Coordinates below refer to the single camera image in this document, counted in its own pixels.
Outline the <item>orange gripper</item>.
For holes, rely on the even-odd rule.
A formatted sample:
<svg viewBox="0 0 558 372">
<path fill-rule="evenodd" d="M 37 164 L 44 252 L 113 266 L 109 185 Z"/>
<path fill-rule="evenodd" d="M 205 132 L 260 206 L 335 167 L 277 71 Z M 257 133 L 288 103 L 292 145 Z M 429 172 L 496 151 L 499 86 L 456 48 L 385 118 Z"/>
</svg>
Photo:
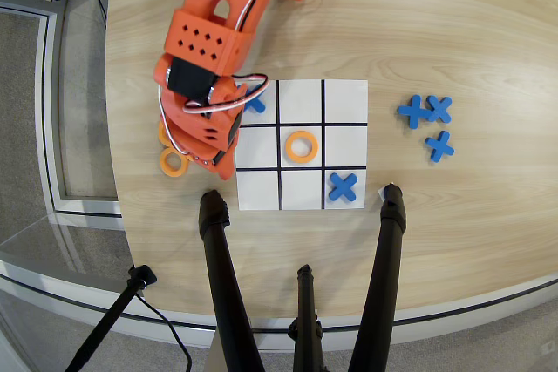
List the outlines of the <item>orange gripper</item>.
<svg viewBox="0 0 558 372">
<path fill-rule="evenodd" d="M 161 120 L 171 144 L 198 166 L 230 179 L 245 84 L 230 77 L 158 77 L 157 84 Z"/>
</svg>

